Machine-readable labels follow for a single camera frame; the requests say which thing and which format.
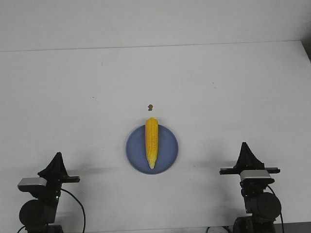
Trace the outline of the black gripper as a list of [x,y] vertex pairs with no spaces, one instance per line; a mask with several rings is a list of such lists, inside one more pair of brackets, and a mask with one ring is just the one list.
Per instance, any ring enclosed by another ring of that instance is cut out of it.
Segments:
[[61,152],[58,152],[54,156],[45,169],[38,172],[38,176],[41,178],[50,178],[47,181],[47,187],[49,188],[61,188],[64,183],[78,183],[80,181],[79,176],[68,176]]
[[[264,168],[264,163],[262,163],[259,159],[255,157],[255,155],[250,150],[248,144],[246,142],[242,142],[240,154],[238,157],[238,160],[236,164],[234,165],[234,168],[221,168],[219,171],[220,175],[234,175],[238,174],[240,175],[243,171],[263,171],[263,169],[245,169],[245,170],[239,170],[238,168],[241,168],[246,164],[248,167],[251,168]],[[278,167],[266,167],[264,170],[266,170],[269,174],[278,174],[281,172],[281,170]]]

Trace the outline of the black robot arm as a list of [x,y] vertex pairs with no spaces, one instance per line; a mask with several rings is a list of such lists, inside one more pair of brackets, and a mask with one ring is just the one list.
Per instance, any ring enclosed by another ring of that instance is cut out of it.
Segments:
[[271,174],[280,173],[277,167],[266,167],[255,157],[246,142],[242,142],[240,154],[232,168],[221,168],[221,175],[239,175],[241,195],[249,216],[236,218],[234,233],[275,233],[274,222],[282,217],[281,202],[274,191],[265,192],[275,180]]
[[18,189],[30,193],[34,199],[26,202],[19,212],[19,220],[23,224],[20,229],[28,233],[62,233],[62,226],[55,225],[54,222],[61,192],[65,192],[82,208],[84,217],[82,232],[84,232],[86,228],[84,207],[71,192],[62,188],[64,183],[79,181],[80,177],[68,175],[61,152],[56,153],[48,166],[38,172],[38,177],[21,179],[17,185]]

